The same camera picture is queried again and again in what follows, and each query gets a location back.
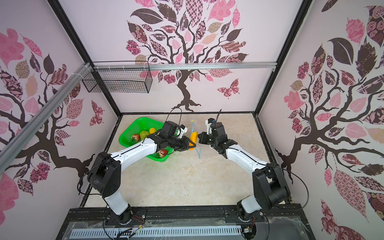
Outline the clear zip top bag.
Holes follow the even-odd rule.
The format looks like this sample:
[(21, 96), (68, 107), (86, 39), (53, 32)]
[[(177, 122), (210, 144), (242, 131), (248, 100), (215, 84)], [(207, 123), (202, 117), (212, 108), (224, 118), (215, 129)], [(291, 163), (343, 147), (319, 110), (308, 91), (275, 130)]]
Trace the clear zip top bag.
[(198, 158), (201, 159), (201, 146), (198, 144), (198, 134), (200, 133), (195, 125), (195, 121), (194, 120), (191, 120), (192, 122), (192, 133), (191, 133), (191, 140), (193, 141), (193, 143), (195, 143), (195, 147), (194, 147), (194, 150), (197, 152), (198, 154)]

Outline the green plastic basket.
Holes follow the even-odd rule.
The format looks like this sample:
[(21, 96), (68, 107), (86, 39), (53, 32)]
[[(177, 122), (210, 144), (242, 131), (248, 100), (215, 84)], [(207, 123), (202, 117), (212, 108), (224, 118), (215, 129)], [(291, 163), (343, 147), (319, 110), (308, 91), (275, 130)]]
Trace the green plastic basket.
[(151, 129), (160, 130), (163, 126), (164, 123), (147, 117), (136, 119), (119, 137), (120, 145), (125, 148), (112, 156), (121, 162), (123, 167), (128, 167), (144, 157), (164, 162), (174, 150), (168, 146), (156, 147), (147, 139)]

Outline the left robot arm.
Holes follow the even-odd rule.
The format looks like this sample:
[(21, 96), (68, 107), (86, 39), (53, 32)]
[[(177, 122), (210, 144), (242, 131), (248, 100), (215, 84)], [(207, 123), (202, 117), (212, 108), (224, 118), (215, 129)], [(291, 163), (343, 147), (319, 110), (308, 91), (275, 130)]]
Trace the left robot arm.
[(133, 216), (132, 208), (121, 192), (122, 172), (138, 160), (166, 148), (171, 148), (175, 152), (195, 148), (198, 134), (193, 132), (187, 137), (184, 135), (187, 131), (188, 128), (183, 125), (166, 121), (161, 129), (131, 147), (112, 154), (101, 152), (97, 155), (94, 165), (85, 176), (117, 216), (119, 224), (128, 224)]

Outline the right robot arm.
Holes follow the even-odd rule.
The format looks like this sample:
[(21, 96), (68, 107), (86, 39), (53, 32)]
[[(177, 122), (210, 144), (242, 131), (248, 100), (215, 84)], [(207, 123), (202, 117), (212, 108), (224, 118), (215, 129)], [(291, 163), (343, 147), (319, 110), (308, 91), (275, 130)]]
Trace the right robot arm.
[(277, 163), (267, 163), (245, 151), (236, 141), (229, 139), (224, 125), (218, 120), (206, 120), (207, 130), (198, 135), (199, 143), (209, 145), (225, 159), (238, 164), (253, 180), (253, 194), (237, 203), (240, 218), (245, 220), (249, 215), (272, 208), (282, 208), (281, 203), (289, 200), (291, 192), (284, 172), (296, 174), (284, 169)]

